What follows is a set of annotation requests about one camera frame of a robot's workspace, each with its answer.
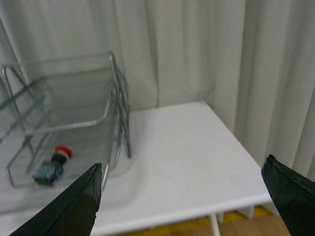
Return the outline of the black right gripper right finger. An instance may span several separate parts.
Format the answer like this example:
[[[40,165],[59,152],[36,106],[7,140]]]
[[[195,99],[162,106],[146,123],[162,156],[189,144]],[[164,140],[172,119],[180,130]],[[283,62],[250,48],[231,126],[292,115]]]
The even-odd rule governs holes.
[[[315,183],[268,155],[261,174],[292,236],[315,234]]]

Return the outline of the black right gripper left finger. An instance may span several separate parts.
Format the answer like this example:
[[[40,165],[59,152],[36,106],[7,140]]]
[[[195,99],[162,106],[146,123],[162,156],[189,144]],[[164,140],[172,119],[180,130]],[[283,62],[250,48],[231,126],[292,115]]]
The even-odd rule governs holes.
[[[89,236],[101,200],[101,163],[93,164],[12,236]]]

